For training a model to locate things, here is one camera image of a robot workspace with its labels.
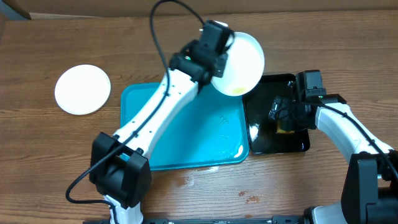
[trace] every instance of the white plate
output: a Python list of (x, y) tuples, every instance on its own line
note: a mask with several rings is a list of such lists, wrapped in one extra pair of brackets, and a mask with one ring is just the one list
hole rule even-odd
[(55, 100), (64, 111), (83, 115), (100, 109), (111, 93), (111, 82), (102, 69), (78, 65), (67, 70), (55, 85)]
[(260, 43), (249, 34), (235, 32), (235, 42), (228, 50), (223, 77), (213, 77), (211, 83), (225, 95), (243, 95), (260, 81), (265, 64)]

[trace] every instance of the white disc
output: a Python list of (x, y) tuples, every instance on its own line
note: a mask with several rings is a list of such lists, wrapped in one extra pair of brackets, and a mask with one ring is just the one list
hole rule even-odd
[(102, 69), (78, 65), (67, 70), (55, 85), (55, 100), (64, 111), (83, 115), (100, 109), (111, 93), (111, 82)]
[(260, 43), (249, 34), (235, 32), (235, 41), (228, 50), (223, 77), (213, 77), (211, 83), (225, 95), (243, 95), (260, 81), (265, 63)]

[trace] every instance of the blue tray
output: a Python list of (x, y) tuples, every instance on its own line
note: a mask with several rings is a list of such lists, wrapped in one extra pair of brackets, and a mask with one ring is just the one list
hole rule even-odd
[[(121, 126), (145, 105), (158, 83), (127, 87), (121, 97)], [(249, 154), (242, 98), (226, 96), (212, 85), (185, 106), (159, 139), (151, 170), (236, 164)]]

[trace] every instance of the yellow spot on plate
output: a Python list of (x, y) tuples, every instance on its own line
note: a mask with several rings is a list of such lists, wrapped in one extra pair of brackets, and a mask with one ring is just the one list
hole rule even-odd
[(239, 87), (239, 88), (235, 88), (235, 89), (233, 89), (232, 90), (232, 93), (233, 94), (242, 94), (242, 93), (244, 93), (244, 91), (245, 91), (246, 89), (244, 88), (244, 87)]

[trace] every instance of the wooden table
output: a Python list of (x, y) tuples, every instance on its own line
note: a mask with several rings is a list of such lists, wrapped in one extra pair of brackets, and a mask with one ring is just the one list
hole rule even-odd
[[(382, 141), (398, 148), (398, 11), (212, 16), (253, 35), (266, 72), (320, 69), (329, 93), (341, 94)], [(158, 17), (170, 55), (199, 36), (191, 16)], [(93, 64), (110, 77), (106, 106), (72, 116), (56, 104), (59, 76)], [(74, 205), (65, 189), (90, 161), (100, 131), (119, 128), (120, 96), (133, 83), (158, 82), (163, 68), (148, 18), (7, 22), (0, 43), (0, 222), (81, 223), (107, 218), (104, 205)], [(301, 214), (340, 199), (347, 164), (320, 131), (305, 154), (250, 155), (233, 166), (153, 173), (142, 202), (148, 217), (221, 218)], [(101, 198), (87, 179), (75, 198)]]

